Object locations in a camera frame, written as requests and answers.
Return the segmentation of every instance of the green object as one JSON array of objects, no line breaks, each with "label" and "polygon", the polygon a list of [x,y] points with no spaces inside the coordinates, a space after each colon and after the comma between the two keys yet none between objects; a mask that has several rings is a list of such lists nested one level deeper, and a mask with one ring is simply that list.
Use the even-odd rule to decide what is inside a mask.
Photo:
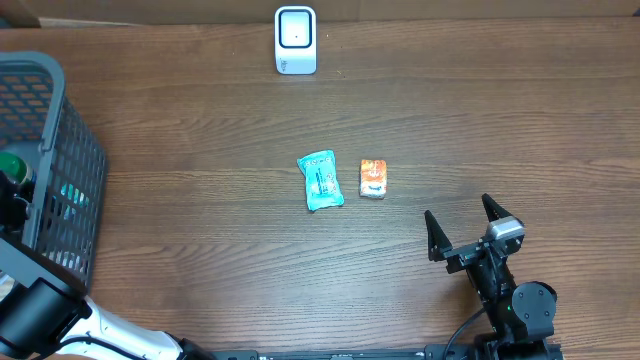
[{"label": "green object", "polygon": [[35,173],[31,166],[17,155],[8,152],[0,152],[0,171],[19,186],[35,182]]}]

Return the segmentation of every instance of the basket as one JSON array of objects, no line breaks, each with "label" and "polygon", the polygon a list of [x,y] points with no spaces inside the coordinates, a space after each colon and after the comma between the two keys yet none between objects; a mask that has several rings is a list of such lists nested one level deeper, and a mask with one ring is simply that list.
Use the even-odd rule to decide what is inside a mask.
[{"label": "basket", "polygon": [[107,160],[64,92],[53,58],[0,53],[0,151],[18,155],[37,175],[22,242],[89,287]]}]

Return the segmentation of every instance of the blue snack package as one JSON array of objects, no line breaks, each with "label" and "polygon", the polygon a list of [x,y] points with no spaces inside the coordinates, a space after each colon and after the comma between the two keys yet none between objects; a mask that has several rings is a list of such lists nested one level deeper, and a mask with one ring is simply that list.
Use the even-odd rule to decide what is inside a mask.
[{"label": "blue snack package", "polygon": [[298,159],[298,167],[305,176],[309,210],[344,204],[332,150],[318,151]]}]

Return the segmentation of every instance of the white plug-in device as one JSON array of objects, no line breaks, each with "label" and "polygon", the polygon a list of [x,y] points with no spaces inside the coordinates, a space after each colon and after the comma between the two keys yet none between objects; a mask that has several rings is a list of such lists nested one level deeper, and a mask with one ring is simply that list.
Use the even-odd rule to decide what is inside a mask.
[{"label": "white plug-in device", "polygon": [[308,6],[283,6],[275,15],[276,68],[281,74],[316,72],[316,13]]}]

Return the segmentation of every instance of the white device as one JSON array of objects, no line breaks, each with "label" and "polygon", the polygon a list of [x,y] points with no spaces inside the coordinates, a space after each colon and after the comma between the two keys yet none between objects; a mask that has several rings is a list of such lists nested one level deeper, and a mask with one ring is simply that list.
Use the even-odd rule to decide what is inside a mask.
[{"label": "white device", "polygon": [[308,6],[283,6],[275,15],[276,68],[281,74],[316,72],[316,13]]},{"label": "white device", "polygon": [[[182,349],[178,343],[161,331],[143,329],[120,319],[96,305],[89,297],[85,301],[91,307],[91,316],[80,319],[61,342],[76,337],[91,337],[111,344],[133,356],[147,360],[176,360]],[[82,355],[99,360],[129,360],[112,350],[96,344],[74,342],[57,351],[58,354]]]}]

